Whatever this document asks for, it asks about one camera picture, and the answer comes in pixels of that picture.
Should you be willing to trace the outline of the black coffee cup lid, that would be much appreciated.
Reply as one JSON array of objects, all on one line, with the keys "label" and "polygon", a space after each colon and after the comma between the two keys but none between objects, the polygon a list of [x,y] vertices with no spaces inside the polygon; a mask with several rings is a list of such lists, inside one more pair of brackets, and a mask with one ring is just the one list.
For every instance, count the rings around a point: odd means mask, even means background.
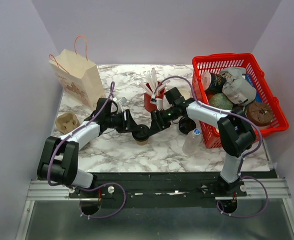
[{"label": "black coffee cup lid", "polygon": [[149,127],[144,124],[137,125],[137,128],[132,132],[135,141],[143,142],[149,139]]}]

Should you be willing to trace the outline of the brown paper coffee cup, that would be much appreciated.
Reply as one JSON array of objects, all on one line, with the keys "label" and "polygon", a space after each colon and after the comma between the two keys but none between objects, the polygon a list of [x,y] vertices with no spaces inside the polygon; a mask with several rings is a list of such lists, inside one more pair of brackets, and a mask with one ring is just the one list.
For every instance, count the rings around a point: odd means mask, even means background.
[{"label": "brown paper coffee cup", "polygon": [[144,141],[136,140],[136,143],[140,146],[144,146],[144,145],[148,144],[148,140],[144,140]]}]

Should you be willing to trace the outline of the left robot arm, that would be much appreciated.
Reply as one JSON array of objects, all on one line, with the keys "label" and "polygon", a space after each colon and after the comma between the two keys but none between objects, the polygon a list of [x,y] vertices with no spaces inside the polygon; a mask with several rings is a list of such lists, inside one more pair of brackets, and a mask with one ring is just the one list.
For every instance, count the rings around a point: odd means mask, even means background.
[{"label": "left robot arm", "polygon": [[78,169],[79,150],[107,129],[131,133],[137,142],[149,139],[148,126],[136,124],[128,109],[111,112],[112,103],[107,98],[98,99],[96,110],[79,127],[62,137],[46,139],[37,169],[38,178],[53,186],[80,187],[81,193],[88,198],[97,193],[93,174]]}]

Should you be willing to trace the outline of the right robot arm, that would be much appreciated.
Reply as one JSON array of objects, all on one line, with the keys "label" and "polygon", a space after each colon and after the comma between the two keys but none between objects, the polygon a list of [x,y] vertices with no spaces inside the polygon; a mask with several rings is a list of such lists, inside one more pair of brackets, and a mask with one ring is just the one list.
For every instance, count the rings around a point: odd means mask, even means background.
[{"label": "right robot arm", "polygon": [[151,112],[149,136],[170,127],[171,121],[185,117],[198,120],[219,130],[220,142],[226,152],[223,168],[217,179],[217,191],[228,196],[240,180],[245,151],[256,141],[256,134],[242,110],[224,111],[196,99],[185,99],[174,87],[165,93],[172,107]]}]

